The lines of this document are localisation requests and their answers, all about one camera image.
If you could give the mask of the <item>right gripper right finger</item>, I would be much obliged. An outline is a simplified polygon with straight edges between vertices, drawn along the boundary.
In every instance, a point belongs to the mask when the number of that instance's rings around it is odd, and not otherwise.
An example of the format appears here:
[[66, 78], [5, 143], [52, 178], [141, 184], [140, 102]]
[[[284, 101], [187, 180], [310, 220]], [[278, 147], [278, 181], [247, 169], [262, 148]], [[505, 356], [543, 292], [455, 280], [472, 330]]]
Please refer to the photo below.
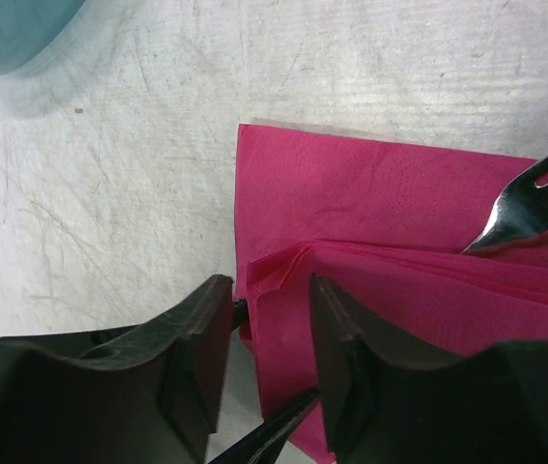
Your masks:
[[309, 282], [329, 450], [340, 463], [548, 463], [548, 341], [463, 357]]

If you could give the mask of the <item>metal fork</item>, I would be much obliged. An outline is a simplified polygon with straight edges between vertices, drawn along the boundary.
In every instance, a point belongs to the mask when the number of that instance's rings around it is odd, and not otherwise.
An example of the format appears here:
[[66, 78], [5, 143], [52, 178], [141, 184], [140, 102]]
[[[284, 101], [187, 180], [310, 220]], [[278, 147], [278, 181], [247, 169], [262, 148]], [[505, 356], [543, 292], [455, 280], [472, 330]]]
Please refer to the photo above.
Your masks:
[[548, 244], [548, 156], [536, 161], [497, 196], [480, 234], [463, 249], [466, 255], [492, 255], [516, 247]]

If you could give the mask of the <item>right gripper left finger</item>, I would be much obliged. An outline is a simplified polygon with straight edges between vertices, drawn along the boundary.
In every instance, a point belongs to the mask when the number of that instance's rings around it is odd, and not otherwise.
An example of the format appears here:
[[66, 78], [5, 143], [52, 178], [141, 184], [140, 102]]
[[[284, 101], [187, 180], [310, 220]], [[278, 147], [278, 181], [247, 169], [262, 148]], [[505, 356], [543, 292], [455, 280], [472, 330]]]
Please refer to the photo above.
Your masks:
[[201, 463], [216, 431], [233, 282], [76, 356], [0, 341], [0, 463]]

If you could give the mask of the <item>pink paper napkin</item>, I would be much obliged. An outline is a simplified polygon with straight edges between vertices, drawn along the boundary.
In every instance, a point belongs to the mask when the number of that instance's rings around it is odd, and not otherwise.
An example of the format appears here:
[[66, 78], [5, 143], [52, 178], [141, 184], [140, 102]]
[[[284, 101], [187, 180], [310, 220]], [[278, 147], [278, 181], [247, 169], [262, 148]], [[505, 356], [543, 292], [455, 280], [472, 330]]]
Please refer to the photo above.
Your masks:
[[262, 412], [315, 386], [313, 274], [460, 355], [548, 339], [548, 245], [466, 256], [528, 159], [257, 125], [238, 130], [236, 294]]

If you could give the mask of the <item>black knife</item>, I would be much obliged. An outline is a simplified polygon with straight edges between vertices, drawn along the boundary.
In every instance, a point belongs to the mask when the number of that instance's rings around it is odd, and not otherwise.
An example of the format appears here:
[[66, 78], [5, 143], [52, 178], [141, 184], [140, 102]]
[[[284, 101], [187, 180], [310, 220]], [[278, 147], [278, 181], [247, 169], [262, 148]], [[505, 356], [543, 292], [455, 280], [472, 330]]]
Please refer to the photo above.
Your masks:
[[207, 449], [211, 463], [277, 462], [289, 438], [321, 399], [318, 388], [307, 389], [287, 401], [270, 418], [256, 422], [260, 402], [255, 361], [237, 334], [248, 319], [247, 301], [235, 301], [218, 429]]

